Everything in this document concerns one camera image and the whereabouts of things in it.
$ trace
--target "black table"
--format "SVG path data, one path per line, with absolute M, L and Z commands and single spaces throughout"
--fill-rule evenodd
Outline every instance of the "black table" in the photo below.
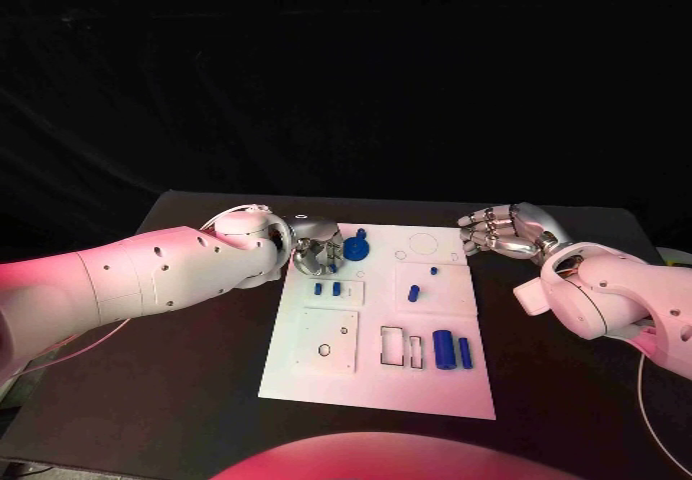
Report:
M 266 203 L 279 214 L 341 222 L 455 226 L 488 205 L 169 192 L 140 232 L 199 227 L 224 209 Z M 661 262 L 632 214 L 550 207 L 574 238 Z M 469 260 L 498 420 L 258 398 L 283 281 L 234 290 L 145 317 L 94 350 L 52 367 L 0 442 L 0 456 L 123 475 L 205 479 L 294 440 L 349 431 L 456 439 L 586 478 L 681 478 L 646 430 L 636 401 L 639 353 L 584 341 L 551 312 L 528 317 L 512 288 L 531 262 Z M 113 328 L 65 347 L 77 351 Z M 656 431 L 692 465 L 692 382 L 648 362 L 645 403 Z

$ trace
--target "screw hole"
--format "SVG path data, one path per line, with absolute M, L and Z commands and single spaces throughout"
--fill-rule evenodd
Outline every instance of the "screw hole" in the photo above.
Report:
M 685 325 L 681 329 L 681 340 L 687 342 L 692 338 L 692 326 Z

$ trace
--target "metallic robotic hand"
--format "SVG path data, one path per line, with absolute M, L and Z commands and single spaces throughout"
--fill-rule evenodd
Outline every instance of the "metallic robotic hand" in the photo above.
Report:
M 459 219 L 467 255 L 495 252 L 538 265 L 573 243 L 563 227 L 544 209 L 531 203 L 491 207 Z
M 692 269 L 659 267 L 596 243 L 573 243 L 537 206 L 489 208 L 459 220 L 469 255 L 493 250 L 541 266 L 515 288 L 529 315 L 553 309 L 587 340 L 625 340 L 652 361 L 692 379 Z
M 217 215 L 201 230 L 169 228 L 91 250 L 0 265 L 0 384 L 67 338 L 120 320 L 179 310 L 297 269 L 342 265 L 338 224 L 282 218 L 264 205 Z

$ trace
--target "black background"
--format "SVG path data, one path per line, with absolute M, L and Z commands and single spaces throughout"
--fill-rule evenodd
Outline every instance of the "black background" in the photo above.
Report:
M 132 235 L 168 189 L 620 206 L 688 246 L 671 5 L 0 12 L 3 260 Z

